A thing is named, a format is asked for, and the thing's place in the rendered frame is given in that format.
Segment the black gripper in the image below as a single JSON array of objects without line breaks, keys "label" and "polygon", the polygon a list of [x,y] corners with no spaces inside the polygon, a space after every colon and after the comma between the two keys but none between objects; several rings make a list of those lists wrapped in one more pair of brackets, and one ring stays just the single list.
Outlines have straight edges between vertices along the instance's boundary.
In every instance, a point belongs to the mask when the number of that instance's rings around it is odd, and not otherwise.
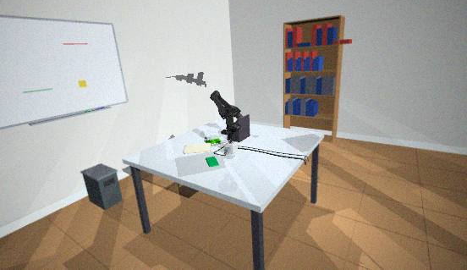
[{"label": "black gripper", "polygon": [[[234,125],[234,122],[233,122],[233,124],[231,124],[231,125]],[[229,138],[230,140],[232,139],[233,133],[234,133],[234,131],[235,131],[235,130],[233,130],[233,129],[232,129],[232,130],[230,129],[230,126],[231,126],[231,125],[227,125],[226,129],[224,129],[224,130],[221,131],[221,134],[223,134],[223,135],[228,135],[228,138]]]}]

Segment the green rectangular block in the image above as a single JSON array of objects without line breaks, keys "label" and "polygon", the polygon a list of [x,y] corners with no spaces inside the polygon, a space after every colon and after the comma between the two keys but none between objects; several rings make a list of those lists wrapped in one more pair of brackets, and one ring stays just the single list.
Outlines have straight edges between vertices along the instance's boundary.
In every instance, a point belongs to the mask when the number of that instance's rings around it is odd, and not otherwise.
[{"label": "green rectangular block", "polygon": [[209,167],[213,167],[213,166],[219,165],[219,163],[218,163],[218,161],[217,161],[217,159],[216,159],[215,157],[207,157],[207,158],[206,158],[206,161],[207,161]]}]

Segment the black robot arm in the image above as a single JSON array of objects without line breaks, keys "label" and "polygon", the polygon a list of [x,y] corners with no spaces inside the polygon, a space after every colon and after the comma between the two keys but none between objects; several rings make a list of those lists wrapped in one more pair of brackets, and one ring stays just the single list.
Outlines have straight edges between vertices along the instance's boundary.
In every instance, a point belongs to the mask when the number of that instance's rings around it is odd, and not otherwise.
[{"label": "black robot arm", "polygon": [[[226,124],[231,125],[234,122],[234,117],[242,118],[243,116],[241,115],[241,111],[238,107],[235,107],[234,105],[230,105],[228,102],[226,102],[223,98],[221,98],[221,95],[218,91],[214,91],[211,94],[210,97],[215,104],[217,105],[218,112],[222,119],[226,119]],[[233,124],[230,126],[230,129],[238,131],[240,128],[240,124]]]}]

